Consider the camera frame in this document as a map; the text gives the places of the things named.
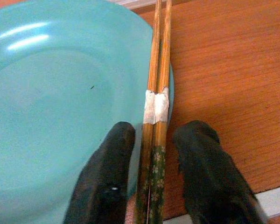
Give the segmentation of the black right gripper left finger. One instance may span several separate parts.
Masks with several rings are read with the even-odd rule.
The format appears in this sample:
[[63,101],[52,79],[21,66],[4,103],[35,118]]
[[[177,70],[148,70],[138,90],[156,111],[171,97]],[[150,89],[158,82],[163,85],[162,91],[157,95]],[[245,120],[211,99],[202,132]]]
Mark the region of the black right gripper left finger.
[[124,224],[135,129],[118,122],[82,169],[63,224]]

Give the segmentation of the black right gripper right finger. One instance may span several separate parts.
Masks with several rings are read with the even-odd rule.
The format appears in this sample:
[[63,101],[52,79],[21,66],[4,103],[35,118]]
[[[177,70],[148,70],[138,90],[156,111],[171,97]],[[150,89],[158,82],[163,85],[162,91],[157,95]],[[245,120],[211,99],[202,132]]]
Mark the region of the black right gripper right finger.
[[193,224],[265,224],[265,213],[216,131],[193,120],[174,131],[184,207]]

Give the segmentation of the white tape band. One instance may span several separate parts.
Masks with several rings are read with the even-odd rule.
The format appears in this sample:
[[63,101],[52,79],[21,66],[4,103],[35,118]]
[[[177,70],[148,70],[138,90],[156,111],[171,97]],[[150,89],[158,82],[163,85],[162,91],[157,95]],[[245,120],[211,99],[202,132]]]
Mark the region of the white tape band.
[[168,121],[168,94],[168,87],[164,87],[161,93],[154,93],[151,90],[146,90],[143,124],[154,125],[157,122]]

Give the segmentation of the teal plate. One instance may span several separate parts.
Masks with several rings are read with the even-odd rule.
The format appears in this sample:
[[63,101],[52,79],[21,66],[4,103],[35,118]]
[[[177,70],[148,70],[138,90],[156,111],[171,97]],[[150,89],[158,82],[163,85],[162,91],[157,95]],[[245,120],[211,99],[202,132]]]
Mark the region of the teal plate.
[[0,224],[63,224],[84,165],[120,121],[136,131],[135,192],[152,28],[105,0],[0,9]]

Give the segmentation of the bamboo chopstick green floral handle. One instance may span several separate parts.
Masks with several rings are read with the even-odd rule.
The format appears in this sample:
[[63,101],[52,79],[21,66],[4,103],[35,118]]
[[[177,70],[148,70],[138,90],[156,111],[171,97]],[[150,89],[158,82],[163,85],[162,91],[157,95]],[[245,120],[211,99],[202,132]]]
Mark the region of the bamboo chopstick green floral handle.
[[[172,0],[166,0],[166,15],[161,45],[161,61],[159,64],[158,93],[161,93],[164,87],[169,88],[171,12]],[[154,148],[147,224],[162,224],[163,221],[166,135],[167,122],[157,122],[154,125]]]
[[149,210],[150,167],[154,139],[154,100],[158,79],[159,47],[161,34],[161,0],[156,0],[147,90],[142,122],[140,160],[136,188],[133,224],[147,224]]

